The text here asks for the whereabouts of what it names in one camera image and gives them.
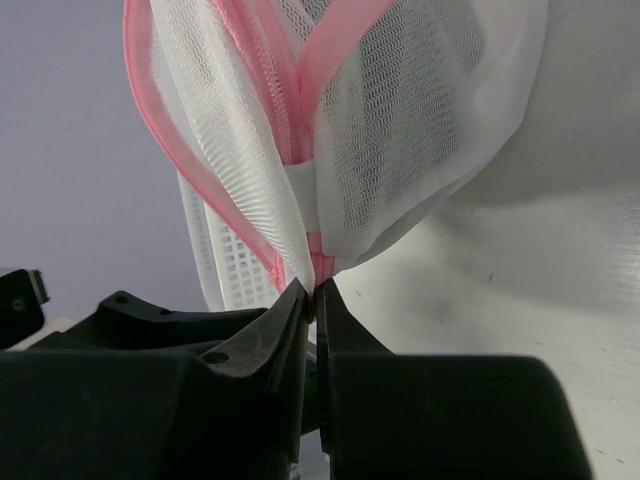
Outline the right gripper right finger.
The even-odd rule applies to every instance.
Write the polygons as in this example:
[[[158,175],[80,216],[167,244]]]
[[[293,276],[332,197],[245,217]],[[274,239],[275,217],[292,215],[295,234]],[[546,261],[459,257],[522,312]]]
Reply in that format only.
[[[589,479],[560,381],[513,355],[401,355],[316,292],[317,403],[335,479]]]

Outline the pink trimmed mesh laundry bag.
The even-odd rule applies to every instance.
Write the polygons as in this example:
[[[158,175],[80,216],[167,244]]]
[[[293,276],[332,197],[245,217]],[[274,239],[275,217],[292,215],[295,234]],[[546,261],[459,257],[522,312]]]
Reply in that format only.
[[[137,107],[283,290],[389,248],[521,125],[545,1],[129,1]]]

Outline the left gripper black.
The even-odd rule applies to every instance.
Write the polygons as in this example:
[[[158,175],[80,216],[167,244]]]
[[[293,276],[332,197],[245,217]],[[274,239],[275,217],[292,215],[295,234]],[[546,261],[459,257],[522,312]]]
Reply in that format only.
[[[35,349],[157,350],[216,346],[264,314],[264,308],[182,312],[148,303],[126,291],[102,300],[94,313],[64,332],[37,341]]]

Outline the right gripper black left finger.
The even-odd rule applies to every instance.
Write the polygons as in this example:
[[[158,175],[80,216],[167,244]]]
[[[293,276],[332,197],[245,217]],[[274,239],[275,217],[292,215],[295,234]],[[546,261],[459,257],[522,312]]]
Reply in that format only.
[[[285,479],[299,458],[306,291],[216,346],[1,355],[5,479]]]

